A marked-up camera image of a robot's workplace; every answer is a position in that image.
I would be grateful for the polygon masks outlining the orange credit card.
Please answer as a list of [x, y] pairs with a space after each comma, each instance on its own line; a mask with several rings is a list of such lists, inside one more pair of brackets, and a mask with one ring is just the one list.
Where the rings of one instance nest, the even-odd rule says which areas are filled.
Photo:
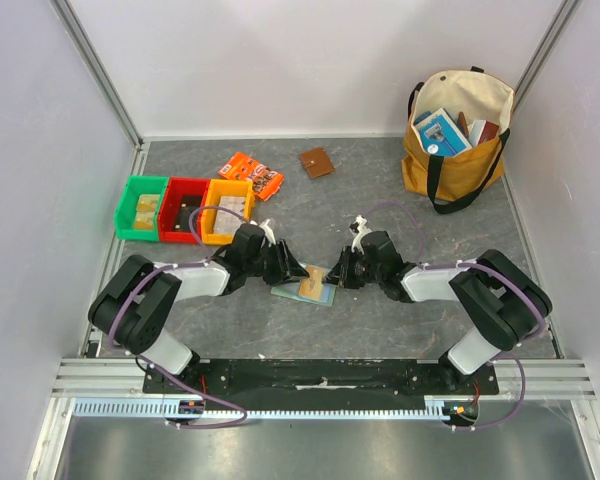
[[323, 296], [325, 289], [323, 280], [328, 271], [313, 265], [307, 265], [305, 269], [309, 276], [300, 282], [298, 295], [306, 299], [319, 301]]

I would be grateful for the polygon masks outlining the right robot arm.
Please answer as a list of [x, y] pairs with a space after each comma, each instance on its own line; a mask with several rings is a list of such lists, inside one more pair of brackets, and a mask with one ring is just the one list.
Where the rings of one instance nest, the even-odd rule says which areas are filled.
[[443, 354], [437, 371], [440, 386], [453, 394], [469, 387], [485, 363], [541, 333], [553, 310], [542, 288], [498, 250], [468, 261], [416, 264], [402, 259], [385, 231], [345, 247], [323, 282], [344, 289], [376, 284], [401, 303], [459, 303], [473, 327]]

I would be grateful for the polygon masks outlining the green card holder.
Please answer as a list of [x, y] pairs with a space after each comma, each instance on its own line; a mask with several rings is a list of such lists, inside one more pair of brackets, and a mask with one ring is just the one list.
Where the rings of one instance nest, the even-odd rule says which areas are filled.
[[309, 273], [308, 278], [300, 282], [272, 287], [271, 293], [287, 299], [331, 307], [334, 303], [336, 287], [324, 282], [328, 270], [309, 264], [302, 264], [302, 267]]

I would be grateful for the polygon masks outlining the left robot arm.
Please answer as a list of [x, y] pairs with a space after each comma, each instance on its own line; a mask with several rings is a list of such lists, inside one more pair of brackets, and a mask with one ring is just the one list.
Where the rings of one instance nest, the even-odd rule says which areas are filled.
[[267, 224], [244, 223], [230, 244], [205, 260], [176, 264], [128, 257], [93, 301], [87, 318], [108, 340], [165, 370], [167, 383], [186, 393], [199, 384], [199, 355], [166, 330], [176, 303], [230, 295], [249, 278], [273, 287], [308, 277]]

